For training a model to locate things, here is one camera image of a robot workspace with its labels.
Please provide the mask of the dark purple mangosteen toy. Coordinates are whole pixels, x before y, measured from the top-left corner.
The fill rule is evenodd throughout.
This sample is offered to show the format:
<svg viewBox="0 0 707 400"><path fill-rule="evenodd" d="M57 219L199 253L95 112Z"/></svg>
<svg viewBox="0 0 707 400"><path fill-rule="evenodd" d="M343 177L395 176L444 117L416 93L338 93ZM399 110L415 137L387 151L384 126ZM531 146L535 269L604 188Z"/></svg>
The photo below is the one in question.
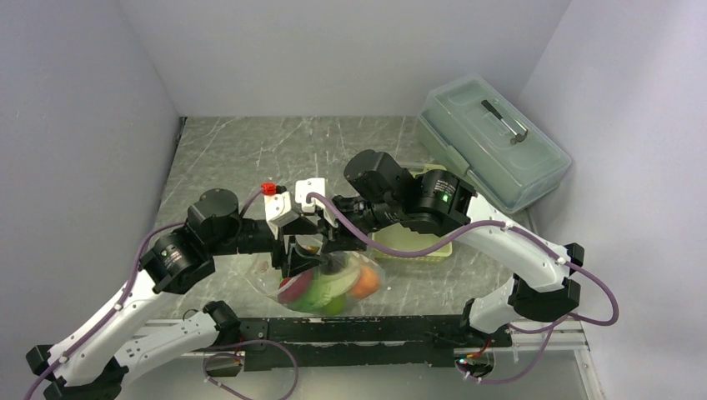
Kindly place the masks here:
<svg viewBox="0 0 707 400"><path fill-rule="evenodd" d="M334 276L340 273L343 269L345 269L345 265L334 259L326 260L319 266L320 274L324 276Z"/></svg>

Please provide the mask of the purple eggplant toy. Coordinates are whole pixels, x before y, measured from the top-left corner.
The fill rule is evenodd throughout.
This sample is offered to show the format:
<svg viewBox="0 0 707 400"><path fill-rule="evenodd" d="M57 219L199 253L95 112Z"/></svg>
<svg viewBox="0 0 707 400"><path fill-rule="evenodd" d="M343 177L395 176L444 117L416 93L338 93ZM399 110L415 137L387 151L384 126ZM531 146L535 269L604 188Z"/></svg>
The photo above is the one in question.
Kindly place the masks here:
<svg viewBox="0 0 707 400"><path fill-rule="evenodd" d="M290 304L302 297L311 285L314 270L309 269L295 277L284 278L278 287L277 301L281 304Z"/></svg>

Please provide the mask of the clear dotted zip bag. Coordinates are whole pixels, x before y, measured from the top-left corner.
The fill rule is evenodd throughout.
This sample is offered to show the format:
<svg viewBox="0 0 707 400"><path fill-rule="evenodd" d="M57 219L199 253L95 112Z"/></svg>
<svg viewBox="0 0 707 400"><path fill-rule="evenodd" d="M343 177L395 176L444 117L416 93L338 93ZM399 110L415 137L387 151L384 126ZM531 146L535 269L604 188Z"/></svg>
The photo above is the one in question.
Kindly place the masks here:
<svg viewBox="0 0 707 400"><path fill-rule="evenodd" d="M383 269L357 251L324 253L315 238L289 237L259 254L245 274L260 294L298 313L338 316L379 292Z"/></svg>

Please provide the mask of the green cabbage toy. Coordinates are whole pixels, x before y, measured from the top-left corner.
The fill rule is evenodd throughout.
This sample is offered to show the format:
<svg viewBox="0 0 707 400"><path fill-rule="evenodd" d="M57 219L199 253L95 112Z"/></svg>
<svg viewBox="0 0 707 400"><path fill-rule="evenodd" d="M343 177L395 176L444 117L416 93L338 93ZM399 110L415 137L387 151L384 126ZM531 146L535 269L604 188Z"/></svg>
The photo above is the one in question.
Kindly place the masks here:
<svg viewBox="0 0 707 400"><path fill-rule="evenodd" d="M287 308L300 313L339 315L358 300L348 294L349 289L358 281L360 271L341 271L334 276L313 275L308 291L295 302L284 304Z"/></svg>

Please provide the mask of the orange peach toy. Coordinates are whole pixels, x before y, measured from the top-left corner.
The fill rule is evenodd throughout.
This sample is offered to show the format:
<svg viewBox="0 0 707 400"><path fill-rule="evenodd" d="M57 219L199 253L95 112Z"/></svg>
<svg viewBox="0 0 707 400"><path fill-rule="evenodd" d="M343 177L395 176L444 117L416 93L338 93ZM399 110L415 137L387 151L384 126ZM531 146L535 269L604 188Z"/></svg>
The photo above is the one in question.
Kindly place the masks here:
<svg viewBox="0 0 707 400"><path fill-rule="evenodd" d="M357 299L364 299L380 288L380 276L370 267L363 267L358 281L349 289L348 294Z"/></svg>

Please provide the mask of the pale green plastic basket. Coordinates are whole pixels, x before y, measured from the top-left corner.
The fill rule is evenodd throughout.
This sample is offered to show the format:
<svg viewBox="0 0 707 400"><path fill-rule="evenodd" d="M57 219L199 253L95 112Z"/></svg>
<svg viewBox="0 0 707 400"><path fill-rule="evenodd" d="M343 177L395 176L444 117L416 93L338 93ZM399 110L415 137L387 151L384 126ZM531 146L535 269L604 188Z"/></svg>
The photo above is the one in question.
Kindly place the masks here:
<svg viewBox="0 0 707 400"><path fill-rule="evenodd" d="M445 170L438 164L402 162L401 166L409 170L413 177L432 170ZM415 252L429 248L438 243L441 238L433 234L413 232L400 224L388 226L378 232L373 232L370 237L377 243L400 252ZM412 262L441 263L453 253L453 244L447 243L443 247L422 257L407 258Z"/></svg>

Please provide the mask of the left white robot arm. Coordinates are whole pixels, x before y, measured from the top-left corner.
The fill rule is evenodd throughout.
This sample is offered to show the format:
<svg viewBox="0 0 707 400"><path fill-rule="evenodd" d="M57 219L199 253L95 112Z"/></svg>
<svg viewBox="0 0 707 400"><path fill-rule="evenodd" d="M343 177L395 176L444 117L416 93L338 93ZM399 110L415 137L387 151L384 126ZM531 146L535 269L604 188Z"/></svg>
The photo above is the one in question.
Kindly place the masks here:
<svg viewBox="0 0 707 400"><path fill-rule="evenodd" d="M258 345L222 301L206 304L161 333L140 339L134 334L155 312L211 275L217 256L273 253L279 245L273 230L297 222L280 216L248 219L233 192L205 192L188 209L185 222L144 238L128 280L77 331L28 352L33 387L47 399L114 399L134 379L192 350L234 355L240 347Z"/></svg>

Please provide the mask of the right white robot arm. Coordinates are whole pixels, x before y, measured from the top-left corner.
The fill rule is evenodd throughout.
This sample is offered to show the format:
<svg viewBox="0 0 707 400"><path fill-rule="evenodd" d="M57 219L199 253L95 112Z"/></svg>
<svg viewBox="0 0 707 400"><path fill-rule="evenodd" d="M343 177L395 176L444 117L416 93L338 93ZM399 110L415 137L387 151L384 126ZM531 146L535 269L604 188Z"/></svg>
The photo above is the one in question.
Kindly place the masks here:
<svg viewBox="0 0 707 400"><path fill-rule="evenodd" d="M357 196L328 199L307 192L305 201L332 215L333 225L344 226L360 242L398 258L419 258L436 250L404 252L370 238L372 232L398 223L475 248L512 272L501 287L466 302L459 334L468 345L482 344L517 318L552 323L579 306L581 286L571 280L566 262L581 259L584 249L543 240L454 173L433 169L414 176L390 154L368 149L348 162L343 175Z"/></svg>

